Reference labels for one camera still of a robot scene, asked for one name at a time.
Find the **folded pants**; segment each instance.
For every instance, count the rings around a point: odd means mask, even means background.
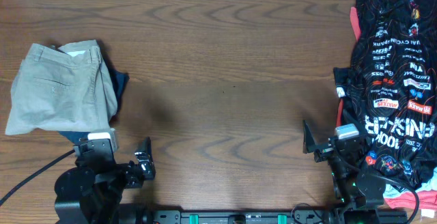
[[[35,128],[86,132],[109,128],[117,112],[108,68],[95,40],[59,48],[32,44],[11,88],[7,135]]]

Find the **wood grain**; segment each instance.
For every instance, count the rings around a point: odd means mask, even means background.
[[[302,153],[302,119],[331,136],[334,67],[349,66],[354,0],[3,0],[0,195],[71,149],[56,132],[4,135],[10,86],[31,43],[98,39],[130,82],[119,163],[152,138],[157,176],[123,202],[291,209],[334,202],[326,163]],[[54,183],[71,156],[0,208],[1,223],[55,223]]]

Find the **red fabric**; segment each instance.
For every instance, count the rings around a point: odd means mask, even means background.
[[[417,195],[420,199],[420,209],[437,210],[437,191],[421,191]],[[416,206],[416,200],[412,193],[404,193],[394,199],[385,199],[390,208],[411,208]]]
[[[358,13],[356,12],[356,8],[353,6],[350,8],[350,24],[352,25],[352,29],[354,30],[356,41],[358,41],[361,35],[361,29],[358,22]]]
[[[341,126],[341,114],[343,113],[343,98],[340,98],[339,110],[337,112],[337,124],[336,127]]]

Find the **dark blue cloth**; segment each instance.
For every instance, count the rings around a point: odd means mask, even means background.
[[[117,98],[117,112],[121,107],[121,100],[124,88],[129,81],[129,76],[118,72],[117,70],[108,68],[109,76],[111,76],[112,86],[114,87],[115,97]],[[74,144],[79,143],[79,139],[86,138],[89,132],[71,132],[71,131],[59,131],[59,134],[67,138]]]

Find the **clothing pile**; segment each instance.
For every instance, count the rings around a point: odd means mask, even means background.
[[[107,68],[95,40],[58,49],[32,44],[12,84],[5,133],[41,128],[79,142],[87,132],[109,128],[127,80]]]
[[[437,0],[356,0],[350,68],[335,68],[345,123],[371,137],[369,167],[413,186],[420,208],[437,210]],[[413,208],[387,185],[390,207]]]

